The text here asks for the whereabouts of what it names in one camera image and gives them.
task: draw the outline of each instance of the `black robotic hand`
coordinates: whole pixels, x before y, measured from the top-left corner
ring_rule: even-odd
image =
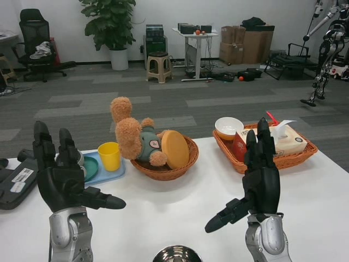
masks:
[[[55,145],[44,122],[37,121],[34,126],[33,150],[38,162],[38,187],[41,196],[52,212],[69,207],[85,206],[93,209],[123,209],[124,200],[110,194],[103,194],[100,189],[85,189],[83,171],[77,164],[79,153],[69,131],[59,131],[59,155],[63,165],[55,162]]]
[[[258,142],[253,130],[248,132],[244,161],[248,169],[243,177],[245,197],[240,200],[233,199],[226,204],[226,208],[207,223],[207,233],[214,232],[229,222],[234,224],[249,212],[276,214],[280,199],[280,175],[273,162],[274,138],[270,136],[265,118],[258,123],[257,138]]]

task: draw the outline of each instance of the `woven basket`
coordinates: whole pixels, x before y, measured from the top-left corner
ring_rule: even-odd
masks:
[[[150,178],[159,181],[169,181],[183,176],[188,169],[195,164],[198,158],[198,147],[189,137],[184,136],[189,147],[189,162],[186,166],[178,169],[170,169],[167,165],[155,167],[149,163],[131,160],[132,165],[140,172],[146,174]]]
[[[248,124],[245,126],[245,128],[249,128],[249,129],[257,128],[257,124]],[[278,169],[290,168],[292,166],[299,165],[317,152],[318,149],[312,142],[310,142],[308,139],[303,137],[301,134],[299,135],[305,141],[308,142],[304,151],[297,154],[289,154],[288,156],[274,157],[274,162],[278,167]],[[227,156],[229,161],[233,164],[236,171],[238,171],[240,174],[244,174],[247,169],[247,166],[243,162],[239,162],[236,159],[236,157],[233,155],[232,151],[230,150],[230,148],[232,148],[233,146],[234,141],[226,141],[220,138],[216,130],[213,131],[213,136],[216,139],[219,147],[222,149],[223,153]]]

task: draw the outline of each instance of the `red object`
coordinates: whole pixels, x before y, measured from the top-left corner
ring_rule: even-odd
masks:
[[[279,124],[279,121],[276,120],[276,118],[272,115],[272,113],[267,111],[267,114],[273,120],[274,124],[277,126]]]
[[[244,162],[245,154],[247,152],[246,142],[238,133],[235,135],[231,151],[239,162]]]
[[[59,55],[58,55],[58,51],[57,51],[57,47],[56,47],[56,42],[55,42],[55,38],[54,37],[50,37],[50,41],[51,44],[53,45],[53,49],[56,52],[56,59],[55,59],[55,66],[58,66],[61,64],[61,60],[59,59]]]

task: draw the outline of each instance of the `yellow cup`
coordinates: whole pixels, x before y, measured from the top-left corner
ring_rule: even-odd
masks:
[[[108,142],[98,147],[98,153],[103,166],[107,171],[115,171],[120,168],[120,150],[119,144]]]

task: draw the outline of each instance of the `carpet floor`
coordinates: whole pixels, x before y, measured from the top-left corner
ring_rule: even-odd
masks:
[[[215,64],[217,71],[248,67]],[[32,89],[0,97],[0,157],[16,157],[22,148],[31,149],[36,120],[48,125],[56,143],[60,127],[68,128],[80,150],[115,141],[109,104],[126,96],[136,119],[152,117],[159,131],[175,129],[191,138],[212,136],[215,121],[223,116],[255,123],[269,111],[278,120],[296,120],[291,124],[295,130],[349,171],[349,87],[344,81],[331,79],[327,99],[312,108],[299,102],[312,91],[307,76],[276,81],[262,74],[252,82],[181,82],[183,69],[176,68],[174,79],[161,85],[145,81],[141,63],[130,63],[122,72],[114,72],[109,64],[80,65],[65,72],[67,77],[50,74],[47,83],[18,82],[16,87]]]

